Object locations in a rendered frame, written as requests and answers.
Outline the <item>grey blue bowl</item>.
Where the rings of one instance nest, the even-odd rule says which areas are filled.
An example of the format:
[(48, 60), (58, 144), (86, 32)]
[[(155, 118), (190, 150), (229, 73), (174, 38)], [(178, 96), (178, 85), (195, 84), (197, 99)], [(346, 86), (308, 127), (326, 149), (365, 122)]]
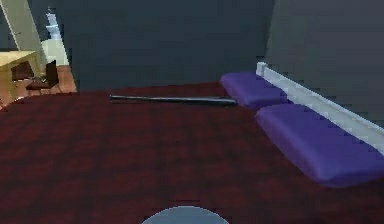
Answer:
[(142, 224), (229, 224), (229, 222), (205, 208), (176, 206), (152, 215)]

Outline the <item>dark red bed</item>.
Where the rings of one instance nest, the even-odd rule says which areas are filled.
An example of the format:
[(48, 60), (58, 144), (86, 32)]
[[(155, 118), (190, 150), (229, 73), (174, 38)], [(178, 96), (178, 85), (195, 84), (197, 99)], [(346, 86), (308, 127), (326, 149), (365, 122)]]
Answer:
[[(218, 83), (118, 95), (219, 96)], [(0, 109), (0, 224), (142, 224), (176, 206), (229, 224), (384, 224), (384, 177), (328, 187), (270, 140), (258, 110), (28, 95)]]

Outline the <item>pale open room door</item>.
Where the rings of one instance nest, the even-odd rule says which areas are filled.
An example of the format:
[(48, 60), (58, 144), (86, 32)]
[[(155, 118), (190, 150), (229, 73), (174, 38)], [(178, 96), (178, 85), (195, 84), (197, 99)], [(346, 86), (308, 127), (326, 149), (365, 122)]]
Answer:
[(41, 66), (47, 59), (27, 0), (0, 0), (11, 35), (20, 51), (36, 51)]

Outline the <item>purple pillow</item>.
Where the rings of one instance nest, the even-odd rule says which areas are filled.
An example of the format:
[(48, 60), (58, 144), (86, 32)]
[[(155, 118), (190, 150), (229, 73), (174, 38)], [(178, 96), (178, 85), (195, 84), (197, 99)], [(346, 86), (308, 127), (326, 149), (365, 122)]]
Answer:
[(220, 83), (240, 106), (251, 110), (288, 102), (284, 91), (255, 72), (227, 73), (220, 78)]
[(321, 185), (346, 187), (384, 177), (384, 155), (306, 106), (264, 107), (255, 119), (285, 157)]

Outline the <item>pale wooden table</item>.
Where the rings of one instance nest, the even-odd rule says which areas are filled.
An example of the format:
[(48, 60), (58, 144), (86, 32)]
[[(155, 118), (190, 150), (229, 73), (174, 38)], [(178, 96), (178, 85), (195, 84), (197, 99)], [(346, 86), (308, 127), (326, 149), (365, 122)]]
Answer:
[(36, 51), (0, 52), (0, 103), (7, 105), (16, 99), (15, 84), (11, 69), (23, 62), (28, 62), (35, 76), (41, 73)]

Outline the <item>dark brown chair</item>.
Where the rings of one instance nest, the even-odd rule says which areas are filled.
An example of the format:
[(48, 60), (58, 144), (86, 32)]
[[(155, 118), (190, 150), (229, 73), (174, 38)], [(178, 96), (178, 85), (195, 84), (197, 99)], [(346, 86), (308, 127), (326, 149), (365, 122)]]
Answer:
[(59, 76), (55, 60), (46, 65), (45, 72), (46, 74), (44, 76), (33, 77), (32, 82), (29, 83), (25, 89), (27, 91), (37, 91), (42, 95), (44, 91), (50, 94), (51, 89), (56, 87), (58, 92), (61, 93), (62, 90), (59, 86)]

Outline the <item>black baseball bat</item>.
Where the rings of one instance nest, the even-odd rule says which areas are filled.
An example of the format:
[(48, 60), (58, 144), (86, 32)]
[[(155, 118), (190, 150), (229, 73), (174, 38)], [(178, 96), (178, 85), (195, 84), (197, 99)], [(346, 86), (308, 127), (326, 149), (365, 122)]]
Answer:
[(149, 97), (149, 96), (122, 96), (110, 95), (110, 100), (148, 101), (181, 104), (199, 104), (214, 106), (236, 106), (237, 102), (232, 98), (223, 97)]

